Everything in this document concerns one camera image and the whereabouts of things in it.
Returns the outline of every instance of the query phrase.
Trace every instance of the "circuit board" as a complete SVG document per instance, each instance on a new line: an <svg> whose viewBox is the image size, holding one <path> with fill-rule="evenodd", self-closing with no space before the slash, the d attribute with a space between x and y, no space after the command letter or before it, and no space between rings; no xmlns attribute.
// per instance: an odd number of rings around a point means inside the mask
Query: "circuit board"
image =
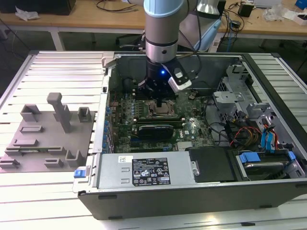
<svg viewBox="0 0 307 230"><path fill-rule="evenodd" d="M191 91L181 92L176 100L166 100L170 117L182 119L180 126L174 126L173 136L168 140L140 140L137 136L135 118L151 119L151 106L155 103L150 100L136 100L132 94L110 95L114 130L114 152L157 152L182 151L187 147L214 145L203 118L202 107L205 97L196 97ZM149 121L155 125L156 120Z"/></svg>

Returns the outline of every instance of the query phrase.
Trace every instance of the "warning label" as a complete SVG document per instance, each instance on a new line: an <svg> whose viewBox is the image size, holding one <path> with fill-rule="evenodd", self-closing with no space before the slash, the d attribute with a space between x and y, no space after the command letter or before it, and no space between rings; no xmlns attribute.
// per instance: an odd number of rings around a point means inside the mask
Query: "warning label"
<svg viewBox="0 0 307 230"><path fill-rule="evenodd" d="M134 186L171 184L167 158L133 159L132 183Z"/></svg>

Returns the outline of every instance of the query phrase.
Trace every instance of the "gray fixture plate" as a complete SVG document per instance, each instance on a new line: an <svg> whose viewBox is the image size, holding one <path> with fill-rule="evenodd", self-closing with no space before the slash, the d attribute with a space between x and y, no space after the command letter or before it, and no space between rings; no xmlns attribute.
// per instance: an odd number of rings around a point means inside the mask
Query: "gray fixture plate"
<svg viewBox="0 0 307 230"><path fill-rule="evenodd" d="M69 150L73 156L76 156L77 150L80 150L82 154L82 165L86 163L86 157L88 153L89 143L92 134L92 128L95 118L95 112L91 112L92 121L80 123L78 118L78 112L71 112L71 132L65 133L60 122L57 122L54 117L54 112L41 112L36 114L37 122L25 122L20 123L18 130L16 131L14 138L12 139L8 147L14 147L15 140L32 140L36 139L38 145L36 147L55 147L63 146L66 150ZM27 126L42 126L43 132L41 133L21 133L20 130ZM24 173L24 172L66 172L74 171L77 167L70 167L65 161L66 154L51 155L48 152L30 152L25 153L22 156L8 156L5 154L1 161L8 159L16 159L20 165L18 168L6 168L1 169L0 173ZM63 167L47 168L45 166L45 159L59 158L63 162Z"/></svg>

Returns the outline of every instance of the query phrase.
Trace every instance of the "gray block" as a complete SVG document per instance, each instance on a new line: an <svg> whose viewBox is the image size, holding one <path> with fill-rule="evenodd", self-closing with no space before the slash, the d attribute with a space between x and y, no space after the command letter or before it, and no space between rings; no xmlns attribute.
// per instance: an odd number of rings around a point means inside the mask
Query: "gray block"
<svg viewBox="0 0 307 230"><path fill-rule="evenodd" d="M15 139L13 142L14 146L19 146L19 147L35 147L37 146L38 141L36 139L30 139L30 140L18 140Z"/></svg>
<svg viewBox="0 0 307 230"><path fill-rule="evenodd" d="M25 104L20 115L26 122L36 122L35 115L40 114L36 104Z"/></svg>
<svg viewBox="0 0 307 230"><path fill-rule="evenodd" d="M51 92L47 97L47 102L48 104L53 106L54 111L56 112L57 115L57 120L62 125L64 132L70 133L71 124L70 124L69 110L68 107L64 109L61 100L62 100L62 94L59 92Z"/></svg>
<svg viewBox="0 0 307 230"><path fill-rule="evenodd" d="M20 151L19 147L15 148L6 148L4 151L8 156L22 156L23 153Z"/></svg>
<svg viewBox="0 0 307 230"><path fill-rule="evenodd" d="M0 168L2 169L17 169L20 163L12 158L0 160Z"/></svg>
<svg viewBox="0 0 307 230"><path fill-rule="evenodd" d="M65 112L65 114L67 114L67 116L69 116L69 120L71 120L71 113L70 113L70 111L69 111L68 106L67 106L66 104L64 104L63 106L64 106L64 112ZM57 122L59 122L59 119L58 119L58 117L57 117L57 114L53 114L53 115L54 115L55 120L56 120Z"/></svg>
<svg viewBox="0 0 307 230"><path fill-rule="evenodd" d="M48 152L51 155L66 155L66 149L63 146L54 147L53 149L48 149Z"/></svg>
<svg viewBox="0 0 307 230"><path fill-rule="evenodd" d="M92 116L89 107L80 107L78 111L78 117L80 122L91 122Z"/></svg>
<svg viewBox="0 0 307 230"><path fill-rule="evenodd" d="M21 133L41 133L43 132L42 126L24 126L20 129Z"/></svg>
<svg viewBox="0 0 307 230"><path fill-rule="evenodd" d="M47 168L62 168L64 165L60 158L46 158L44 164Z"/></svg>
<svg viewBox="0 0 307 230"><path fill-rule="evenodd" d="M72 153L67 150L65 161L68 163L70 167L78 167L80 163L83 161L83 156L80 150L77 151L77 155L73 156Z"/></svg>

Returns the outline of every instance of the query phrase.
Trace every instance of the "motherboard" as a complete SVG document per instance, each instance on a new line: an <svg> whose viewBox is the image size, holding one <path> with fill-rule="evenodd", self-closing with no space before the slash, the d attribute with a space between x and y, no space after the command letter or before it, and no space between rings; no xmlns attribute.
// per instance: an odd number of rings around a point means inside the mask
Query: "motherboard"
<svg viewBox="0 0 307 230"><path fill-rule="evenodd" d="M134 93L111 92L114 152L184 151L214 145L203 116L206 100L196 91L186 91L157 107L153 100L137 100Z"/></svg>

